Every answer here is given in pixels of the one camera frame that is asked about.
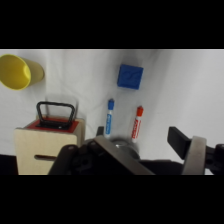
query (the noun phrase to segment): blue block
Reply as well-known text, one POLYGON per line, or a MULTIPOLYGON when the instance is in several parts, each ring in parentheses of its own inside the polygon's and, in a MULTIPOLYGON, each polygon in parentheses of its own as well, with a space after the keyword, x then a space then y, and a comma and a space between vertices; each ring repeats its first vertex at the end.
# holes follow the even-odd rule
POLYGON ((117 85, 119 87, 139 89, 143 68, 121 65, 117 85))

